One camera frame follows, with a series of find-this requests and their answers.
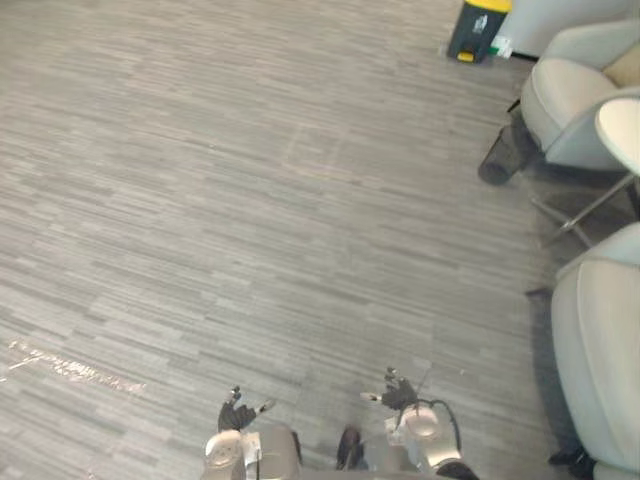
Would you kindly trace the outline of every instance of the chair cushion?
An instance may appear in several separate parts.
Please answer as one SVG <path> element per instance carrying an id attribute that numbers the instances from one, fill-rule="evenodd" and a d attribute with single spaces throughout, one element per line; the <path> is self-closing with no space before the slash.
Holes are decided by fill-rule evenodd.
<path id="1" fill-rule="evenodd" d="M 640 42 L 618 57 L 602 73 L 619 87 L 640 85 Z"/>
<path id="2" fill-rule="evenodd" d="M 560 58 L 542 59 L 531 79 L 538 101 L 560 130 L 617 89 L 602 72 Z"/>
<path id="3" fill-rule="evenodd" d="M 586 259 L 556 288 L 553 330 L 585 448 L 597 460 L 640 471 L 640 268 Z"/>

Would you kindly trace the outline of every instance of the white wall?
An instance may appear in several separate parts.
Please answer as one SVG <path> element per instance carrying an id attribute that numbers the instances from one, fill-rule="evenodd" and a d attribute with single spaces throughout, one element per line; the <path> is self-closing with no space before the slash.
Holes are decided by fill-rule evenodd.
<path id="1" fill-rule="evenodd" d="M 638 16 L 640 0 L 513 0 L 498 35 L 514 52 L 540 56 L 553 36 L 567 27 Z"/>

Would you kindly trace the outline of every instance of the black object on floor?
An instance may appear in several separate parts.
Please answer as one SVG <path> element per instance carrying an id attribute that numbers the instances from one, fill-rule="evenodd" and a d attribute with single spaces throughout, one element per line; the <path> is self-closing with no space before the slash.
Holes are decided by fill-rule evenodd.
<path id="1" fill-rule="evenodd" d="M 565 448 L 549 457 L 549 464 L 568 466 L 571 476 L 581 480 L 593 480 L 593 469 L 596 462 L 582 447 Z"/>
<path id="2" fill-rule="evenodd" d="M 500 130 L 498 138 L 478 167 L 478 176 L 491 185 L 507 183 L 518 170 L 543 156 L 524 124 L 520 109 L 516 109 L 518 104 L 519 101 L 516 101 L 509 108 L 511 124 Z"/>
<path id="3" fill-rule="evenodd" d="M 360 443 L 360 432 L 356 427 L 348 426 L 342 432 L 338 454 L 336 458 L 336 470 L 354 470 L 364 457 L 364 445 Z"/>
<path id="4" fill-rule="evenodd" d="M 436 473 L 442 477 L 456 478 L 458 480 L 480 480 L 476 474 L 462 462 L 446 463 L 440 467 Z"/>
<path id="5" fill-rule="evenodd" d="M 511 126 L 503 127 L 489 153 L 478 168 L 478 176 L 491 185 L 503 185 L 522 167 L 513 148 Z"/>

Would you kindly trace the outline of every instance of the cable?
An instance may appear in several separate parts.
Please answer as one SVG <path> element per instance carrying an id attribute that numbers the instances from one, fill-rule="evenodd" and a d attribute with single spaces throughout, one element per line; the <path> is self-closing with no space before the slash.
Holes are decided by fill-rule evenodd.
<path id="1" fill-rule="evenodd" d="M 460 438 L 460 427 L 458 426 L 458 420 L 456 419 L 453 410 L 451 410 L 451 407 L 449 407 L 449 404 L 447 404 L 447 402 L 445 402 L 444 400 L 439 400 L 437 398 L 435 400 L 431 400 L 431 405 L 438 404 L 446 408 L 447 412 L 449 413 L 449 418 L 451 419 L 451 423 L 453 425 L 453 432 L 456 436 L 456 446 L 458 447 L 458 451 L 462 453 L 462 438 Z"/>
<path id="2" fill-rule="evenodd" d="M 449 414 L 449 418 L 451 419 L 451 424 L 453 425 L 453 432 L 456 437 L 456 447 L 458 448 L 458 451 L 462 453 L 462 438 L 460 437 L 460 427 L 458 426 L 458 420 L 456 419 L 456 416 L 453 413 L 453 410 L 451 410 L 451 407 L 449 407 L 447 402 L 445 402 L 444 400 L 439 400 L 439 399 L 426 400 L 424 398 L 418 398 L 415 403 L 410 403 L 408 405 L 405 405 L 404 408 L 400 410 L 400 414 L 398 415 L 398 420 L 396 421 L 396 429 L 400 426 L 400 421 L 402 420 L 402 416 L 407 411 L 407 409 L 410 407 L 414 407 L 417 411 L 420 403 L 424 403 L 429 408 L 433 408 L 434 405 L 442 405 L 447 410 L 447 413 Z"/>

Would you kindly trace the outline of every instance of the trash bin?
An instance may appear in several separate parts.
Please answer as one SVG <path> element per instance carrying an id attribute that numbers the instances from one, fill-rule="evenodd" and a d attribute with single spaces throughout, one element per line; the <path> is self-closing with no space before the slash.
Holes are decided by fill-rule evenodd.
<path id="1" fill-rule="evenodd" d="M 511 0 L 465 0 L 447 55 L 461 62 L 482 62 L 510 11 Z"/>

